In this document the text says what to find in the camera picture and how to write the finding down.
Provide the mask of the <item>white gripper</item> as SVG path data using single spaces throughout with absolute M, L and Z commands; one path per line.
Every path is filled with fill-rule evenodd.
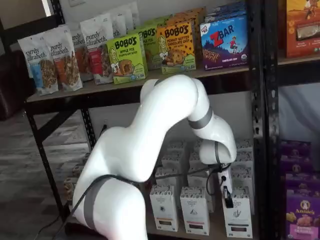
M 233 208 L 233 199 L 232 199 L 232 174 L 231 169 L 222 170 L 218 173 L 219 187 L 224 198 L 225 207 Z

